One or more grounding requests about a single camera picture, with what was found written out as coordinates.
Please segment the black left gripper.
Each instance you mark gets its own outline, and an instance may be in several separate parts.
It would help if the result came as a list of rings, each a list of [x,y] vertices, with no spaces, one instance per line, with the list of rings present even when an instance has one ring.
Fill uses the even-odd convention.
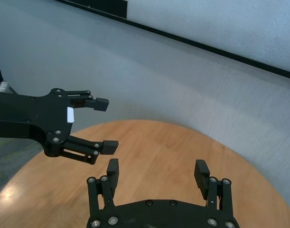
[[[89,90],[54,88],[38,97],[0,92],[0,138],[31,139],[41,144],[48,157],[61,156],[93,165],[99,155],[113,155],[119,143],[70,136],[68,109],[105,112],[108,105],[108,99],[94,98]]]

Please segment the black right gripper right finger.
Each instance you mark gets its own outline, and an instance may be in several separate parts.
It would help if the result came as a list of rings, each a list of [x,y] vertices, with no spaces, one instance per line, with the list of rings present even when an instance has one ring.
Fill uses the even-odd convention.
[[[194,177],[207,208],[217,210],[217,199],[219,199],[219,210],[232,214],[232,182],[229,179],[218,180],[210,176],[209,168],[204,160],[196,160]]]

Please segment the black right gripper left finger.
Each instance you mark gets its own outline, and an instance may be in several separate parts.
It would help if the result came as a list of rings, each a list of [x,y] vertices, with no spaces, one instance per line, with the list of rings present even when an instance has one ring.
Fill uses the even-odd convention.
[[[110,159],[106,170],[106,175],[96,179],[87,179],[90,218],[97,219],[99,215],[98,195],[101,195],[104,202],[104,209],[115,207],[113,198],[119,179],[119,161]]]

